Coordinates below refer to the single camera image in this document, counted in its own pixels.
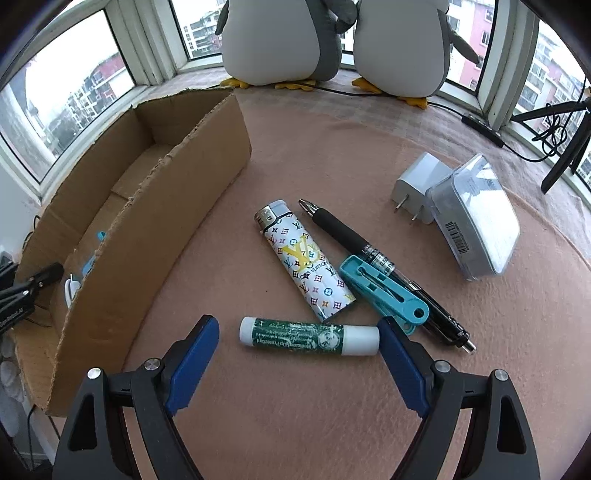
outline penguin plush toy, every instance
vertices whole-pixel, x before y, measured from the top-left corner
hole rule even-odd
[[[359,0],[353,85],[427,107],[447,77],[450,45],[474,64],[478,55],[447,22],[448,0]]]
[[[330,80],[342,56],[339,34],[353,26],[357,12],[352,0],[227,0],[216,34],[232,78],[222,85]]]

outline transparent plastic box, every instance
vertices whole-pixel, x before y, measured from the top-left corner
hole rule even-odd
[[[519,222],[488,160],[477,154],[426,196],[466,279],[502,275],[519,237]]]

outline black pen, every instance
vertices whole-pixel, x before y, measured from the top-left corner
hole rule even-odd
[[[349,252],[357,255],[384,275],[389,276],[399,285],[420,298],[429,306],[429,317],[423,326],[438,336],[446,345],[463,348],[472,353],[476,345],[470,340],[470,334],[446,310],[439,305],[431,295],[419,285],[401,274],[396,266],[377,248],[373,247],[365,238],[351,230],[329,211],[315,205],[308,200],[300,200],[300,206],[312,217],[312,221],[322,230],[337,240]]]

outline cardboard box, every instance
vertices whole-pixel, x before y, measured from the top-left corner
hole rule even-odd
[[[228,90],[187,90],[123,113],[60,185],[29,239],[22,281],[60,262],[14,330],[33,402],[64,416],[86,371],[119,372],[153,298],[215,201],[251,155]],[[106,236],[99,240],[97,233]],[[95,257],[71,308],[64,282]]]

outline penguin foot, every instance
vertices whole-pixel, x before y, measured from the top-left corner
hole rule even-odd
[[[226,80],[222,80],[220,82],[220,87],[249,88],[250,84],[248,84],[247,82],[243,82],[242,80],[238,80],[234,77],[230,77]]]
[[[363,77],[359,77],[358,79],[353,80],[351,82],[351,85],[353,85],[354,87],[361,88],[364,92],[383,93],[382,90],[377,88],[373,83],[369,83]]]
[[[411,98],[411,97],[396,97],[398,100],[407,102],[410,106],[417,106],[423,110],[427,109],[427,99],[423,98]]]
[[[306,85],[312,85],[312,87],[307,87],[306,85],[302,85],[303,83],[305,83]],[[297,90],[297,89],[301,89],[304,90],[305,92],[311,92],[313,89],[313,86],[316,85],[316,80],[302,80],[299,83],[290,83],[290,82],[284,82],[284,83],[276,83],[275,84],[275,88],[276,89],[281,89],[281,88],[287,88],[289,90]]]

